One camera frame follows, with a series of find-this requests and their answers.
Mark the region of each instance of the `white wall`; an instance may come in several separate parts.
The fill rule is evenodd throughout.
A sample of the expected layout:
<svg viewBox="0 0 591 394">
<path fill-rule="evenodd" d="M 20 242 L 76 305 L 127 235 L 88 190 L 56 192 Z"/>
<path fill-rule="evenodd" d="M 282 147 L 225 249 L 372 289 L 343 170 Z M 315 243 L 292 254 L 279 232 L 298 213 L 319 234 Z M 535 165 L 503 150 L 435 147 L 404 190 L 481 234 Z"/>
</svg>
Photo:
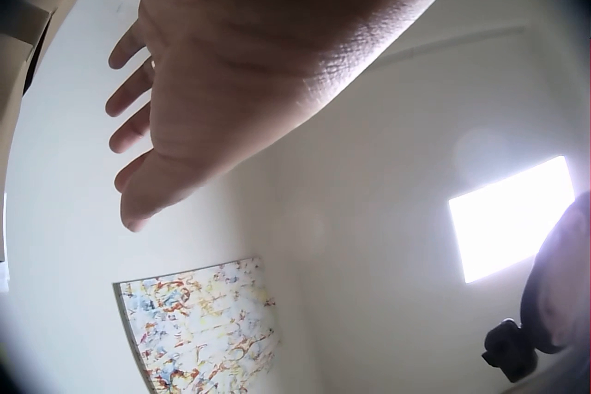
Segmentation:
<svg viewBox="0 0 591 394">
<path fill-rule="evenodd" d="M 7 181 L 11 288 L 0 298 L 0 315 L 12 364 L 24 378 L 36 377 L 41 392 L 146 392 L 113 282 L 261 252 L 265 261 L 236 212 L 230 182 L 239 172 L 157 215 L 140 234 L 122 227 L 113 179 L 148 140 L 123 155 L 109 150 L 110 134 L 124 120 L 108 117 L 105 101 L 131 67 L 114 72 L 106 61 L 135 19 L 133 2 L 79 0 L 23 98 Z M 301 377 L 293 387 L 281 380 L 301 374 L 311 357 L 299 346 L 306 341 L 299 320 L 283 318 L 293 281 L 275 280 L 269 289 L 287 339 L 275 369 L 251 391 L 316 392 L 313 379 Z"/>
<path fill-rule="evenodd" d="M 555 155 L 583 191 L 584 145 L 528 33 L 378 65 L 264 153 L 326 389 L 498 393 L 483 340 L 532 260 L 465 285 L 447 200 Z"/>
</svg>

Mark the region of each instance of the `abstract painting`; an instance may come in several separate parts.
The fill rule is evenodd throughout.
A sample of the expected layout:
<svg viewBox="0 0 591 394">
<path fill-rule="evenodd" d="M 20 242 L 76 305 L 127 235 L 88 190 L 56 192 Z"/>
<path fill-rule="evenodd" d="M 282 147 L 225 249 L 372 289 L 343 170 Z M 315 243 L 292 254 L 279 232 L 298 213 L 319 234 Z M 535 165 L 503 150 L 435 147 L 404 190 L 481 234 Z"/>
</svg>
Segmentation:
<svg viewBox="0 0 591 394">
<path fill-rule="evenodd" d="M 262 277 L 255 258 L 115 284 L 153 392 L 241 394 L 272 368 L 279 338 Z"/>
</svg>

